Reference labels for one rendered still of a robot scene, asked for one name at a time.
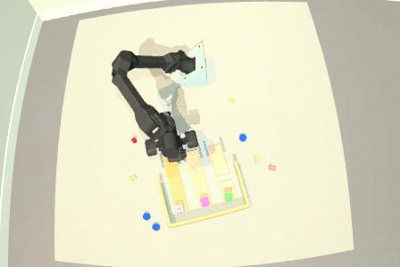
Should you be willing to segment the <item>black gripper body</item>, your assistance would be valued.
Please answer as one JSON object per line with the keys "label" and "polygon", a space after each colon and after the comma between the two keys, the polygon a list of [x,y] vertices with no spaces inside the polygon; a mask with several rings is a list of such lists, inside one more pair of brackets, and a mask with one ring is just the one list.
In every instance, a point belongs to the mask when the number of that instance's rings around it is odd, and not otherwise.
{"label": "black gripper body", "polygon": [[[186,131],[185,138],[180,138],[180,135],[178,135],[177,133],[176,135],[178,141],[181,143],[181,147],[183,145],[187,145],[187,148],[198,147],[196,132],[194,130]],[[145,148],[147,156],[157,155],[158,154],[157,147],[159,147],[158,141],[155,143],[151,139],[145,140]]]}

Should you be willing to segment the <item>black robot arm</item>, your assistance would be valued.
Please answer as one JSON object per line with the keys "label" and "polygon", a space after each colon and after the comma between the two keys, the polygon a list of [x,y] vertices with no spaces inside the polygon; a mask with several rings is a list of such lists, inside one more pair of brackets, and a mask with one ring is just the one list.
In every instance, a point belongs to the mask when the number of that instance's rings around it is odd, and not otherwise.
{"label": "black robot arm", "polygon": [[[127,72],[132,69],[162,68],[166,73],[172,74],[178,70],[185,75],[196,70],[196,57],[187,56],[183,50],[177,53],[158,55],[135,55],[131,51],[120,51],[112,62],[112,83],[120,91],[135,113],[139,129],[153,142],[158,140],[159,151],[168,162],[179,162],[187,158],[187,151],[181,147],[177,139],[175,121],[171,112],[158,113],[158,111],[141,97],[133,83],[127,77]],[[155,133],[153,131],[159,128]]]}

